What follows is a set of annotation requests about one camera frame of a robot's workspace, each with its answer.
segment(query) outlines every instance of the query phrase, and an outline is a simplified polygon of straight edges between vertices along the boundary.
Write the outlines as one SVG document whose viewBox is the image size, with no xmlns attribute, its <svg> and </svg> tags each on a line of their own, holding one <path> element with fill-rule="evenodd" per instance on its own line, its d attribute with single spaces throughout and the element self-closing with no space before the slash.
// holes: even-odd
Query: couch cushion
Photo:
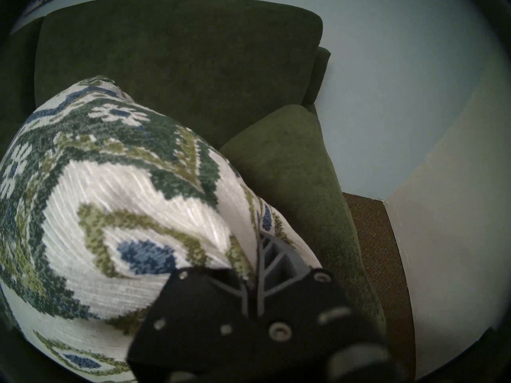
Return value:
<svg viewBox="0 0 511 383">
<path fill-rule="evenodd" d="M 321 33 L 316 14 L 262 1 L 79 4 L 43 23 L 36 104 L 103 74 L 219 148 L 270 112 L 301 104 Z"/>
<path fill-rule="evenodd" d="M 14 33 L 0 49 L 0 159 L 35 110 L 35 51 L 43 18 Z"/>
<path fill-rule="evenodd" d="M 255 193 L 286 217 L 354 306 L 385 332 L 385 316 L 365 274 L 355 225 L 317 116 L 301 106 L 283 107 L 220 152 Z"/>
</svg>

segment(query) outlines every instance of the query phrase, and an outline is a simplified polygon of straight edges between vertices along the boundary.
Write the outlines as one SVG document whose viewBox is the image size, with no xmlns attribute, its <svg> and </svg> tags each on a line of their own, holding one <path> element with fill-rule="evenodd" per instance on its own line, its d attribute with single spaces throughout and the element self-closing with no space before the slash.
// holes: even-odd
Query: decorative pillow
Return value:
<svg viewBox="0 0 511 383">
<path fill-rule="evenodd" d="M 320 267 L 222 155 L 104 77 L 71 86 L 30 115 L 0 175 L 8 318 L 45 355 L 91 381 L 135 381 L 128 347 L 175 269 L 234 268 L 252 282 L 257 229 Z"/>
</svg>

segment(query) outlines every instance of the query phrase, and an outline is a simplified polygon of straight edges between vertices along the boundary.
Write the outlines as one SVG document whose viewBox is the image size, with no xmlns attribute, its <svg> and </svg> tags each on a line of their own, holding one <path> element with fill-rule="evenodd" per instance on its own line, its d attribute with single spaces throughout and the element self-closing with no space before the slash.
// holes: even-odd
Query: floor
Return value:
<svg viewBox="0 0 511 383">
<path fill-rule="evenodd" d="M 405 272 L 387 211 L 379 200 L 345 193 L 362 261 L 387 320 L 387 339 L 408 376 L 415 376 L 415 336 Z"/>
</svg>

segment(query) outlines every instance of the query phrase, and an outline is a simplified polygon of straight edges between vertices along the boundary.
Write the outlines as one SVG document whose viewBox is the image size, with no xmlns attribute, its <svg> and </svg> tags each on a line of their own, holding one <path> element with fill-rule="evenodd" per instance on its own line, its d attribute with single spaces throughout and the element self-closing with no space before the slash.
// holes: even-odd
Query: screw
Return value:
<svg viewBox="0 0 511 383">
<path fill-rule="evenodd" d="M 156 329 L 157 331 L 159 331 L 159 330 L 161 330 L 163 327 L 165 327 L 165 324 L 167 324 L 167 323 L 165 322 L 165 318 L 164 318 L 164 317 L 162 317 L 162 318 L 160 318 L 159 320 L 156 320 L 156 321 L 154 322 L 154 325 L 153 325 L 153 326 L 154 326 L 154 329 Z"/>
<path fill-rule="evenodd" d="M 287 342 L 291 339 L 292 330 L 286 323 L 273 323 L 268 330 L 270 338 L 276 342 Z"/>
<path fill-rule="evenodd" d="M 332 279 L 330 278 L 330 276 L 328 274 L 323 273 L 323 272 L 318 272 L 314 275 L 314 280 L 321 282 L 321 283 L 330 283 Z"/>
</svg>

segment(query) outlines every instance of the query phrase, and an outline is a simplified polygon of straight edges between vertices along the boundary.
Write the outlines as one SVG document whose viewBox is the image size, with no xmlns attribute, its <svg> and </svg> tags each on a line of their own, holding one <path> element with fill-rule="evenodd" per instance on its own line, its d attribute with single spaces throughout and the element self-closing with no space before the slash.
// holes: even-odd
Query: blue leaf motif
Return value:
<svg viewBox="0 0 511 383">
<path fill-rule="evenodd" d="M 86 357 L 80 357 L 79 355 L 64 354 L 64 357 L 66 357 L 73 364 L 78 365 L 80 368 L 97 369 L 97 368 L 101 367 L 101 365 L 98 364 L 93 359 L 86 358 Z"/>
<path fill-rule="evenodd" d="M 268 206 L 264 205 L 263 229 L 269 231 L 271 229 L 271 213 Z"/>
<path fill-rule="evenodd" d="M 135 274 L 163 274 L 176 269 L 174 249 L 169 246 L 161 247 L 150 240 L 130 241 L 120 243 L 117 250 Z"/>
</svg>

